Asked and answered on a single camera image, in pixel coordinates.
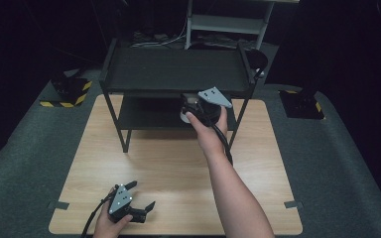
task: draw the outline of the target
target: finger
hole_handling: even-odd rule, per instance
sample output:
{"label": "finger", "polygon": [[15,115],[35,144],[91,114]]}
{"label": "finger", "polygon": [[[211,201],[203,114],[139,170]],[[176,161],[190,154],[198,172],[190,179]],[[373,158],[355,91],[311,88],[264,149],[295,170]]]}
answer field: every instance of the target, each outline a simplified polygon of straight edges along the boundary
{"label": "finger", "polygon": [[206,128],[191,112],[187,112],[186,115],[197,132],[200,132]]}
{"label": "finger", "polygon": [[128,214],[126,216],[124,216],[122,219],[120,219],[117,223],[116,223],[116,228],[119,230],[119,232],[127,225],[129,224],[129,222],[132,220],[132,218],[134,218],[132,215]]}

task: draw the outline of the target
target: shelf leg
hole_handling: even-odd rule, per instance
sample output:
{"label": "shelf leg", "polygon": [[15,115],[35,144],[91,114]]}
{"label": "shelf leg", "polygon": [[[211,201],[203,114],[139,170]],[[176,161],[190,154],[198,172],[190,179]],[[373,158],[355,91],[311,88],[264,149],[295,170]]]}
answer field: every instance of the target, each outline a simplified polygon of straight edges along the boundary
{"label": "shelf leg", "polygon": [[265,32],[267,31],[269,19],[271,17],[272,9],[274,8],[274,2],[268,3],[267,11],[265,13],[261,30],[259,31],[258,39],[256,40],[256,50],[261,49],[262,41],[264,40]]}

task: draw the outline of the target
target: black cable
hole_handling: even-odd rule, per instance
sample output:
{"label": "black cable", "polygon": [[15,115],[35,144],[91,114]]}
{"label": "black cable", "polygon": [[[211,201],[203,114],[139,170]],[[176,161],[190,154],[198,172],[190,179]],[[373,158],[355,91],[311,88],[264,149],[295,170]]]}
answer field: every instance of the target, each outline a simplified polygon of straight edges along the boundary
{"label": "black cable", "polygon": [[89,224],[91,224],[91,221],[94,218],[95,213],[97,213],[97,210],[104,204],[104,202],[108,201],[116,193],[116,190],[113,190],[106,197],[104,197],[104,199],[101,199],[100,204],[98,204],[97,207],[95,208],[95,210],[93,212],[91,212],[91,214],[89,215],[88,220],[86,221],[85,227],[84,227],[84,229],[82,231],[81,238],[85,238],[86,237],[86,232],[88,231]]}
{"label": "black cable", "polygon": [[228,162],[233,166],[233,157],[231,156],[230,152],[230,146],[228,145],[227,138],[222,134],[221,130],[209,120],[208,116],[206,116],[202,106],[199,102],[196,103],[196,106],[199,108],[199,110],[202,112],[203,116],[205,117],[205,121],[208,123],[208,125],[215,131],[217,134],[219,140],[221,141],[222,145],[224,146],[225,156],[227,157]]}
{"label": "black cable", "polygon": [[214,129],[215,133],[217,134],[219,140],[222,142],[222,145],[224,146],[225,156],[228,159],[228,162],[233,166],[233,157],[230,153],[230,146],[228,145],[227,138],[225,138],[224,134],[219,130],[219,128],[213,124],[211,125],[212,129]]}

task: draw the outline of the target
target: forearm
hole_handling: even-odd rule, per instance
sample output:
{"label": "forearm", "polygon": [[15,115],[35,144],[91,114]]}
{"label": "forearm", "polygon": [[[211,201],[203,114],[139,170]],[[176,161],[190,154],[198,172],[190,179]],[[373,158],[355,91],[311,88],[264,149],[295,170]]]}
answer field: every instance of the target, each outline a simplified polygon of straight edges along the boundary
{"label": "forearm", "polygon": [[264,210],[225,155],[206,155],[212,190],[225,234],[274,237]]}

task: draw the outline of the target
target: yellow and black hazard tape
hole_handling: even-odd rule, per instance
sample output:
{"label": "yellow and black hazard tape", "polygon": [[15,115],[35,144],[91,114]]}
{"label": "yellow and black hazard tape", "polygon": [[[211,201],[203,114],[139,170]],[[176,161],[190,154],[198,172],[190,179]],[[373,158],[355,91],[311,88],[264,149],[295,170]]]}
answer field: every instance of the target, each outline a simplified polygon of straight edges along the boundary
{"label": "yellow and black hazard tape", "polygon": [[85,96],[88,92],[89,87],[91,86],[92,81],[88,81],[82,88],[81,95],[72,101],[46,101],[46,100],[41,100],[40,105],[44,107],[66,107],[66,108],[71,108],[71,107],[76,107],[80,106],[82,102],[85,100]]}
{"label": "yellow and black hazard tape", "polygon": [[[286,90],[288,93],[298,93],[297,91],[292,91],[292,90]],[[315,105],[315,107],[317,108],[317,112],[318,113],[321,113],[321,107],[319,105],[319,103],[317,102],[317,104]]]}

